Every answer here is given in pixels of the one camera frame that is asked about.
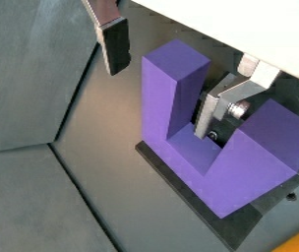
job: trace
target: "purple block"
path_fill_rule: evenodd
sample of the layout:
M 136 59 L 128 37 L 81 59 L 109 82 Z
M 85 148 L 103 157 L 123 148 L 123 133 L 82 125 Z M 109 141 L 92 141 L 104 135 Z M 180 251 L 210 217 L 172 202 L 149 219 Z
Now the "purple block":
M 203 201 L 223 218 L 299 170 L 299 116 L 268 100 L 230 141 L 204 175 Z
M 179 40 L 143 57 L 143 140 L 219 218 L 299 169 L 299 117 L 270 100 L 223 150 L 189 123 L 210 60 Z

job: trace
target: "gray surface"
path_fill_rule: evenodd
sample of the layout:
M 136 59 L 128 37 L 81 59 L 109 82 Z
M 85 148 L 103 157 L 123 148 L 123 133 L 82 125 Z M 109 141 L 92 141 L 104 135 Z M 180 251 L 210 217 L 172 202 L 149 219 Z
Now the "gray surface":
M 0 153 L 0 251 L 115 251 L 48 146 Z
M 222 252 L 224 245 L 133 149 L 140 142 L 140 56 L 177 37 L 214 60 L 210 79 L 223 69 L 235 73 L 238 59 L 232 49 L 151 13 L 121 3 L 131 65 L 108 76 L 99 52 L 54 146 L 125 251 Z M 296 193 L 296 202 L 283 200 L 263 217 L 240 252 L 268 251 L 299 231 L 299 188 Z
M 95 43 L 80 0 L 0 1 L 0 150 L 53 141 Z

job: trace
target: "gray wall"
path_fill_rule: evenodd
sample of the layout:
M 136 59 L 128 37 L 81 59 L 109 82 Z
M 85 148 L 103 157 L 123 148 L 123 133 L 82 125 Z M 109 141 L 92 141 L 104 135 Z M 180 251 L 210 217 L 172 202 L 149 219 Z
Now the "gray wall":
M 0 151 L 53 141 L 95 43 L 80 0 L 0 1 Z
M 227 251 L 133 147 L 141 139 L 141 55 L 179 38 L 212 59 L 208 79 L 234 71 L 238 57 L 132 2 L 120 9 L 129 20 L 131 65 L 111 77 L 97 53 L 54 146 L 125 251 Z M 298 201 L 283 200 L 268 212 L 239 251 L 268 251 L 299 231 L 295 192 Z

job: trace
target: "gray floor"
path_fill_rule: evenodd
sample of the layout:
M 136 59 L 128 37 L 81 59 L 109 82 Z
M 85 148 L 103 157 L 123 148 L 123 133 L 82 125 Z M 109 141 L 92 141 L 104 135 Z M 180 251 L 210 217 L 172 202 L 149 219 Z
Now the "gray floor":
M 0 153 L 0 251 L 115 251 L 48 146 Z

